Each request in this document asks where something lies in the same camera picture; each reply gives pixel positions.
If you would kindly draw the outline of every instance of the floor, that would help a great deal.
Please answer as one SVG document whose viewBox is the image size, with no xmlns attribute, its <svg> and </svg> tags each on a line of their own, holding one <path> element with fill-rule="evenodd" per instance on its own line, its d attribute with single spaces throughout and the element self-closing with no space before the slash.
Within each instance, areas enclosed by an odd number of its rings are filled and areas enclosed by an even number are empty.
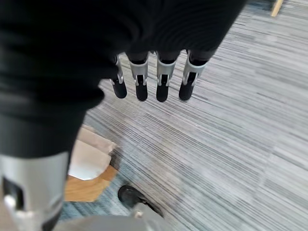
<svg viewBox="0 0 308 231">
<path fill-rule="evenodd" d="M 94 203 L 66 203 L 62 220 L 127 214 L 126 183 L 157 202 L 175 231 L 304 231 L 308 227 L 308 1 L 286 0 L 270 17 L 249 4 L 207 64 L 192 98 L 178 100 L 186 60 L 169 98 L 155 98 L 150 57 L 139 102 L 126 57 L 128 96 L 102 82 L 104 102 L 85 123 L 121 146 L 119 174 Z"/>
</svg>

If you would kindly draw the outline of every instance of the silver metal part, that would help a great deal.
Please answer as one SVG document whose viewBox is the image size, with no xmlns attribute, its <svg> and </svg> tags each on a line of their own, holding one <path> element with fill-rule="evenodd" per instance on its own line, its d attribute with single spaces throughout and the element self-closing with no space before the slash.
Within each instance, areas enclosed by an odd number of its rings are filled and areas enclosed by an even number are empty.
<svg viewBox="0 0 308 231">
<path fill-rule="evenodd" d="M 166 86 L 169 86 L 170 80 L 172 78 L 173 70 L 175 67 L 175 62 L 171 64 L 165 64 L 162 63 L 158 58 L 157 58 L 157 84 L 158 86 L 162 85 L 162 75 L 167 75 L 167 83 Z"/>
<path fill-rule="evenodd" d="M 121 62 L 120 62 L 120 59 L 119 59 L 118 56 L 116 57 L 116 63 L 115 64 L 116 64 L 116 66 L 118 68 L 117 79 L 119 80 L 119 84 L 122 84 L 123 81 L 124 81 L 124 79 L 123 79 L 123 71 L 122 71 Z M 112 79 L 110 79 L 110 81 L 111 81 L 112 85 L 115 84 L 115 82 Z"/>
<path fill-rule="evenodd" d="M 23 159 L 0 155 L 1 177 L 17 185 L 23 194 L 23 208 L 13 195 L 4 202 L 21 231 L 39 231 L 62 207 L 68 166 L 68 152 Z"/>
<path fill-rule="evenodd" d="M 203 64 L 201 66 L 195 66 L 195 65 L 191 64 L 191 62 L 189 61 L 190 54 L 191 54 L 190 51 L 188 51 L 186 64 L 185 64 L 184 71 L 183 71 L 182 83 L 183 83 L 183 85 L 187 85 L 189 73 L 196 73 L 195 79 L 192 83 L 192 86 L 194 86 L 197 82 L 197 79 L 200 77 L 200 75 L 201 75 L 201 73 L 202 73 L 202 71 L 205 67 L 205 64 Z"/>
<path fill-rule="evenodd" d="M 147 205 L 137 204 L 130 217 L 91 216 L 59 224 L 54 231 L 170 231 L 166 221 Z"/>
<path fill-rule="evenodd" d="M 149 57 L 147 57 L 145 63 L 143 64 L 133 64 L 132 62 L 129 62 L 136 86 L 139 86 L 137 76 L 143 76 L 143 85 L 146 85 L 148 77 L 148 60 Z"/>
</svg>

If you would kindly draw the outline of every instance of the wooden stick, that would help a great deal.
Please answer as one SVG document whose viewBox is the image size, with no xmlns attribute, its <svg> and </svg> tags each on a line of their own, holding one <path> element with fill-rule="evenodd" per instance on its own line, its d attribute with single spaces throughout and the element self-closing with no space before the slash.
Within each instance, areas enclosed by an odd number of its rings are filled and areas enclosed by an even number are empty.
<svg viewBox="0 0 308 231">
<path fill-rule="evenodd" d="M 280 8 L 281 8 L 281 5 L 283 3 L 283 0 L 276 0 L 275 2 L 275 5 L 274 5 L 274 8 L 273 8 L 273 11 L 271 12 L 271 16 L 272 17 L 276 17 Z"/>
</svg>

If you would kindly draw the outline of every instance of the gray metal base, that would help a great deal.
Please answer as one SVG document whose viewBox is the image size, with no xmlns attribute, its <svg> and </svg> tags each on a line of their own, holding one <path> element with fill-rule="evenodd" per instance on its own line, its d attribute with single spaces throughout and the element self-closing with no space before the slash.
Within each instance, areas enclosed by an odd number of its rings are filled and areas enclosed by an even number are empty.
<svg viewBox="0 0 308 231">
<path fill-rule="evenodd" d="M 169 231 L 165 220 L 144 204 L 137 204 L 129 217 L 91 216 L 59 223 L 55 231 Z"/>
</svg>

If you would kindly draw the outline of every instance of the striped carpet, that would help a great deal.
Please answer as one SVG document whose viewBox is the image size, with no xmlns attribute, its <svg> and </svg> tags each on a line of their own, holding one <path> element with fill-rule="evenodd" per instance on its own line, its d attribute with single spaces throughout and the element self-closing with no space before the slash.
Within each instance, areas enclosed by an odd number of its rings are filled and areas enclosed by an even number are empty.
<svg viewBox="0 0 308 231">
<path fill-rule="evenodd" d="M 121 146 L 119 174 L 94 203 L 65 203 L 62 220 L 127 214 L 123 184 L 157 202 L 177 231 L 305 231 L 308 227 L 308 1 L 245 7 L 194 89 L 178 100 L 186 54 L 159 103 L 156 59 L 139 102 L 121 57 L 128 96 L 106 98 L 85 123 Z"/>
</svg>

